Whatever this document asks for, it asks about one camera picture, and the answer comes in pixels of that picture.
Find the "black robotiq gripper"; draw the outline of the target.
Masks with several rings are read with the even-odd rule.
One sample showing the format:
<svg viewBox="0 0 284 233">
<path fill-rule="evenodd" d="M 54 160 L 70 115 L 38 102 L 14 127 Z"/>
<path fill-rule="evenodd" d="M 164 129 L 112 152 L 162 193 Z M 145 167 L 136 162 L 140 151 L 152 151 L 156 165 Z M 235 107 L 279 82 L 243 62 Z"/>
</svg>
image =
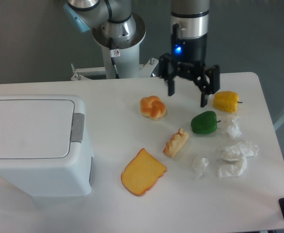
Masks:
<svg viewBox="0 0 284 233">
<path fill-rule="evenodd" d="M 168 85 L 168 96 L 175 93 L 176 76 L 193 81 L 201 91 L 201 107 L 208 103 L 208 97 L 220 89 L 220 67 L 205 64 L 207 34 L 197 38 L 180 38 L 171 35 L 171 53 L 159 58 L 159 76 Z"/>
</svg>

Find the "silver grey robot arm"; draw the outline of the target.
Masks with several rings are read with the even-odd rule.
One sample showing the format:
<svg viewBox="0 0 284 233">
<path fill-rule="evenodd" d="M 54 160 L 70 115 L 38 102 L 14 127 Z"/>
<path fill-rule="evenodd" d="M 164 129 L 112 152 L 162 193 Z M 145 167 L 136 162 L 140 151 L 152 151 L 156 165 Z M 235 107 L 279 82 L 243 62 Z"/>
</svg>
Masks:
<svg viewBox="0 0 284 233">
<path fill-rule="evenodd" d="M 81 32 L 92 31 L 102 49 L 108 79 L 137 78 L 142 75 L 140 43 L 146 28 L 132 11 L 129 0 L 68 0 L 63 6 L 68 18 Z M 193 81 L 201 91 L 201 106 L 220 88 L 218 65 L 206 67 L 209 1 L 171 2 L 171 51 L 159 57 L 158 74 L 174 94 L 174 79 Z"/>
</svg>

